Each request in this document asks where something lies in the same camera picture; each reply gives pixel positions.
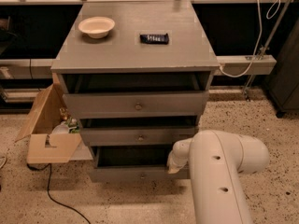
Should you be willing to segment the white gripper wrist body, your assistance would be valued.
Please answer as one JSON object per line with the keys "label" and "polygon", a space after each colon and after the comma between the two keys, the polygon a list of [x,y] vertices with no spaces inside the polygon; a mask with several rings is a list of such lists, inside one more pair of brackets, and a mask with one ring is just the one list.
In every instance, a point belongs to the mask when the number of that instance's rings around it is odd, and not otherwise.
{"label": "white gripper wrist body", "polygon": [[167,158],[167,167],[169,170],[181,170],[188,162],[189,151],[192,139],[177,141],[170,151]]}

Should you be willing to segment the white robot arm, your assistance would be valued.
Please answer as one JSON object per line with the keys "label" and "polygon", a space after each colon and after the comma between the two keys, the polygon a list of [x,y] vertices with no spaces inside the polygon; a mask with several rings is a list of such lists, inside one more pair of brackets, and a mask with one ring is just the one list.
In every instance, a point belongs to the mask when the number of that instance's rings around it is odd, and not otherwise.
{"label": "white robot arm", "polygon": [[177,141],[167,160],[170,174],[189,168],[196,224],[253,224],[239,176],[268,163],[260,139],[216,130]]}

